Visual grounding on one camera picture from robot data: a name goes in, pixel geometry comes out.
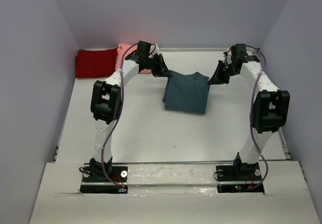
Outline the blue t-shirt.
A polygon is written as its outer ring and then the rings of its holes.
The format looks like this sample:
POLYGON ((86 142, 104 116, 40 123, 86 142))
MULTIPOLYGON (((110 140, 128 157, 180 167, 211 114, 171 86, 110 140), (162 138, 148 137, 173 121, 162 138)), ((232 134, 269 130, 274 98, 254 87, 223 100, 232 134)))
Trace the blue t-shirt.
POLYGON ((209 77, 199 72, 181 74, 171 71, 162 99, 167 111, 204 115, 206 113, 210 85, 209 77))

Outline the pink t-shirt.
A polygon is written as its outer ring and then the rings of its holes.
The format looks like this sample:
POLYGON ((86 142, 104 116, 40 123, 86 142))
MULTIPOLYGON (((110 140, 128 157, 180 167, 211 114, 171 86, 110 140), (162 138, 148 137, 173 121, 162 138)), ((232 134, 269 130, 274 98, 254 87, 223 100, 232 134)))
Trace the pink t-shirt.
MULTIPOLYGON (((130 44, 119 43, 117 48, 118 58, 115 64, 115 70, 118 70, 121 67, 122 59, 132 54, 137 49, 137 45, 132 46, 130 44)), ((149 50, 149 58, 159 54, 159 46, 158 44, 152 44, 151 49, 149 50)))

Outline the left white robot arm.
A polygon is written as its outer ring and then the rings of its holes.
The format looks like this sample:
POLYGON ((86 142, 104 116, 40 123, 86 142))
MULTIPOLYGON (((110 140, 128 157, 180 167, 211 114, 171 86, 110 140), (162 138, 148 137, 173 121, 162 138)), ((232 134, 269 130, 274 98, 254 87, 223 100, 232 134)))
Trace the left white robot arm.
POLYGON ((116 186, 119 183, 111 179, 112 134, 123 110, 125 86, 145 69, 150 70, 154 77, 172 77, 159 47, 139 41, 121 55, 120 66, 111 76, 93 85, 90 110, 95 120, 96 135, 89 166, 91 171, 101 174, 116 186))

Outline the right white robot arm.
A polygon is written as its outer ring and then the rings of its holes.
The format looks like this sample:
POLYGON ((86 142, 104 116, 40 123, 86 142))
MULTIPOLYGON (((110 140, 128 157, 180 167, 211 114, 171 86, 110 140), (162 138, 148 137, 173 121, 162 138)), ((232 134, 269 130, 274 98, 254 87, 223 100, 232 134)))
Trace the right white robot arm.
POLYGON ((266 62, 249 55, 246 44, 235 44, 224 52, 224 59, 208 81, 209 85, 228 84, 232 76, 241 75, 252 90, 250 106, 250 134, 243 148, 237 153, 232 165, 217 166, 214 177, 218 182, 262 181, 259 160, 271 138, 286 124, 290 93, 272 83, 264 72, 266 62))

